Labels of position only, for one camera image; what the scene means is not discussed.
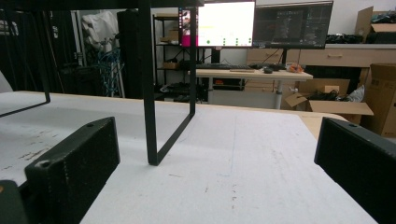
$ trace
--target black 3d-printed part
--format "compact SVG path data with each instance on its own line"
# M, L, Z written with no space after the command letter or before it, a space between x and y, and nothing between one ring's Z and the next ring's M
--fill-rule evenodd
M86 124L25 168L44 223L79 223L120 163L114 118Z
M0 180L0 223L29 223L20 191L12 180Z
M396 145L361 126L324 118L315 163L378 223L396 223Z

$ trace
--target black metal leg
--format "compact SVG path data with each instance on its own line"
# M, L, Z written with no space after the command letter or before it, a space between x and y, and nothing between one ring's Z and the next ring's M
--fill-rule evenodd
M36 45L37 45L36 52L37 52L37 56L39 57L39 59L43 60L43 63L39 64L39 66L40 66L39 69L40 69L40 76L41 76L41 81L43 84L43 90L44 90L44 95L46 97L46 100L43 103L26 106L21 109L17 109L17 110L13 110L13 111L1 114L0 118L50 103L50 86L49 86L48 73L53 71L53 69L51 68L53 66L53 63L49 56L52 53L50 51L51 48L48 46L48 44L51 43L49 30L48 30L48 27L49 27L48 22L49 21L47 18L47 13L45 11L34 12L33 17L34 17L33 23L34 23L34 27L35 27L35 32L38 35L38 37L36 39Z
M155 104L154 104L154 87L153 87L153 55L152 55L152 39L147 39L151 35L151 4L149 0L139 0L139 38L140 49L139 55L141 57L141 73L143 77L143 94L145 107L145 123L146 123L146 138L148 148L148 163L150 165L159 165L173 144L183 133L184 129L190 123L195 114L195 62L196 62L196 9L191 10L191 87L190 87L190 113L181 122L175 132L166 141L163 147L157 152L157 134L155 122Z

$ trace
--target white cloth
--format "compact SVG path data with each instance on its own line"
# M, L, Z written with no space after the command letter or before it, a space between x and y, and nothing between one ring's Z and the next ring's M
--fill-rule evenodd
M82 28L88 34L87 42L96 49L101 47L100 43L105 39L114 40L114 36L119 32L117 18L110 11L82 16Z

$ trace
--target wooden desk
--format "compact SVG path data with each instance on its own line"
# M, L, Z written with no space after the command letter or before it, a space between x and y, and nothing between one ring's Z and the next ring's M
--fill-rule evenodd
M248 49L247 64L278 63L280 53L276 49ZM377 44L327 44L326 49L290 49L288 63L317 66L342 66L361 68L360 85L369 86L371 83L370 64L394 63L396 45Z
M197 77L208 77L208 103L212 103L213 99L213 77L220 78L244 78L244 79L258 79L258 80L275 80L277 81L277 89L275 94L274 109L279 109L282 101L283 81L306 81L312 79L312 76L307 73L290 73L286 71L277 71L272 74L264 74L261 70L255 70L254 73L249 72L230 72L230 70L217 69L197 69Z

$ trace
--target keyboard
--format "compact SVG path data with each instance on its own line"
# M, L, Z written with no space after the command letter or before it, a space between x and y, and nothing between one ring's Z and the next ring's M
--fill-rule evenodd
M235 65L235 64L226 64L226 63L201 63L196 64L197 69L221 69L221 70L232 70L232 69L243 69L243 70L254 70L250 68L248 65Z
M254 73L253 68L232 68L230 69L230 72L243 72L243 73Z

